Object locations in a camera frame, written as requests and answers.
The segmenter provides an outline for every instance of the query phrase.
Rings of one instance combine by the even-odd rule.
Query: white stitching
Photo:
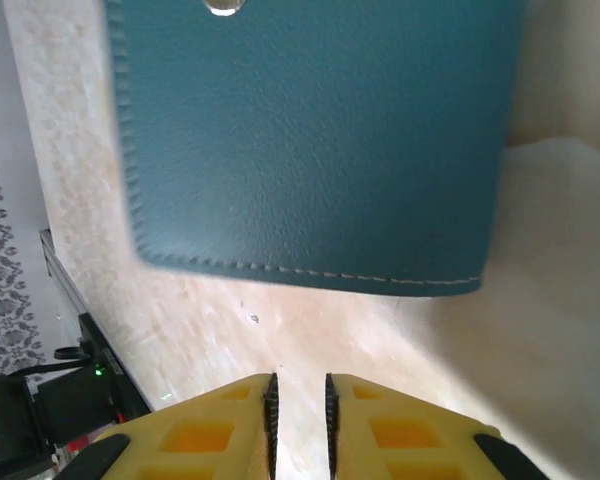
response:
[[[314,270],[303,270],[300,268],[288,268],[275,265],[265,265],[259,263],[238,262],[214,260],[211,258],[186,257],[175,254],[161,254],[149,251],[144,245],[142,233],[144,219],[141,216],[142,201],[140,200],[140,189],[138,188],[138,175],[135,172],[135,148],[133,146],[134,132],[132,128],[133,115],[131,113],[131,99],[129,97],[129,64],[126,63],[127,55],[127,39],[124,34],[124,16],[122,11],[116,15],[111,12],[111,9],[118,9],[122,6],[122,0],[107,0],[107,18],[109,24],[109,37],[115,38],[117,49],[115,55],[111,55],[113,59],[112,72],[114,79],[115,95],[116,95],[116,116],[118,117],[118,129],[120,136],[120,147],[122,158],[124,160],[124,171],[127,179],[127,194],[129,196],[129,212],[131,215],[131,226],[135,232],[136,246],[139,253],[142,253],[145,258],[154,258],[156,260],[173,260],[181,263],[195,263],[198,265],[209,265],[214,268],[231,268],[237,270],[264,270],[265,272],[280,272],[293,273],[296,275],[311,275],[314,277],[324,278],[343,278],[347,280],[359,281],[374,281],[395,283],[399,285],[462,285],[472,282],[477,282],[481,277],[469,277],[459,280],[410,280],[383,278],[366,275],[349,275],[346,273],[332,272],[317,272]],[[124,115],[120,114],[120,109],[124,108]]]

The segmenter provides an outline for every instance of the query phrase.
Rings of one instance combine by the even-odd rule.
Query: leather wallet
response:
[[[105,0],[138,254],[387,295],[480,285],[523,0]]]

